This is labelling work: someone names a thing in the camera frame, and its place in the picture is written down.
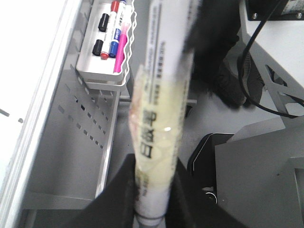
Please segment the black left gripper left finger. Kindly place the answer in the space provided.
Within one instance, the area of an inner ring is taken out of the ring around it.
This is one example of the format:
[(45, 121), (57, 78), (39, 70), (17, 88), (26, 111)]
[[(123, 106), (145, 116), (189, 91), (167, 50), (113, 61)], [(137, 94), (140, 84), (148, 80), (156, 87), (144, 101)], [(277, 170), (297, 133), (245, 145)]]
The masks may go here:
[(103, 192), (62, 228), (132, 228), (135, 155), (128, 154), (119, 171)]

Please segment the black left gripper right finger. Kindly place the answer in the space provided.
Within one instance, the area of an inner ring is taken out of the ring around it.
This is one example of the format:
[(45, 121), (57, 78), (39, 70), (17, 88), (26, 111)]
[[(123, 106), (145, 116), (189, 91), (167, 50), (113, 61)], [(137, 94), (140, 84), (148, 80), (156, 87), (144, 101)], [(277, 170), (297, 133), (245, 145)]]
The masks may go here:
[(165, 225), (167, 228), (245, 227), (201, 190), (182, 163), (176, 166)]

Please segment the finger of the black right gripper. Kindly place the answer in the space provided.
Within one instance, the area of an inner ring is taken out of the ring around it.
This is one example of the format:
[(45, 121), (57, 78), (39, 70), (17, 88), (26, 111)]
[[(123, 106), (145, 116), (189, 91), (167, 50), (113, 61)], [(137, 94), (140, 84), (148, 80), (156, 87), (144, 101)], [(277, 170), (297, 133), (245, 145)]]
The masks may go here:
[(194, 49), (194, 75), (219, 92), (239, 92), (236, 77), (225, 66), (224, 58), (238, 42), (240, 29), (237, 0), (204, 0), (188, 39)]

